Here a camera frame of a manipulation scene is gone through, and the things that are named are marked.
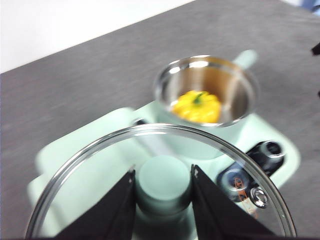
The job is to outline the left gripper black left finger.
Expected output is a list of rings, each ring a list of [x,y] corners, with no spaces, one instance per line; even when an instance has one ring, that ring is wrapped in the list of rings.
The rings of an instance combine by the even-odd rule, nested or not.
[[[125,175],[55,240],[130,240],[136,217],[136,172]]]

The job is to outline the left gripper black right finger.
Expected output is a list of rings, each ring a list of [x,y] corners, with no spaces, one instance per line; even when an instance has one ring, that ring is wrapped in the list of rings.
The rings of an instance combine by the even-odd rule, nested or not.
[[[199,240],[273,240],[277,237],[232,202],[198,165],[191,167],[191,183]]]

